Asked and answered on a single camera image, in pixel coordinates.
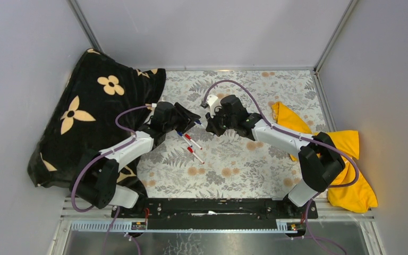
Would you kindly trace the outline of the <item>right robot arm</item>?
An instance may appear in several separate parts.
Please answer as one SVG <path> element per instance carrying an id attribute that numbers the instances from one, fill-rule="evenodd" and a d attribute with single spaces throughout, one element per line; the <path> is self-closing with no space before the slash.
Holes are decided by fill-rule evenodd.
<path id="1" fill-rule="evenodd" d="M 207 109 L 207 132 L 221 136 L 234 130 L 240 137 L 266 143 L 298 160 L 302 179 L 285 197 L 283 211 L 288 218 L 302 215 L 304 205 L 324 192 L 345 167 L 328 134 L 305 134 L 268 123 L 262 114 L 249 113 L 235 95 L 223 99 L 209 95 L 201 107 Z"/>

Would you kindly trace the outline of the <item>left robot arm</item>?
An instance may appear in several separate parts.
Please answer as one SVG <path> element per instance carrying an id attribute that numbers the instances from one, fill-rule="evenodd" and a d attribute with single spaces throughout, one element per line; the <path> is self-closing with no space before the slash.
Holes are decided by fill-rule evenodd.
<path id="1" fill-rule="evenodd" d="M 117 183 L 120 171 L 143 154 L 151 152 L 165 141 L 166 134 L 176 131 L 185 134 L 197 124 L 200 116 L 179 103 L 166 101 L 148 104 L 151 109 L 147 122 L 137 131 L 120 124 L 124 113 L 116 117 L 117 127 L 129 131 L 130 137 L 98 152 L 85 153 L 80 161 L 81 171 L 70 185 L 72 198 L 79 197 L 92 207 L 123 207 L 130 218 L 138 218 L 143 213 L 143 203 L 139 193 Z"/>

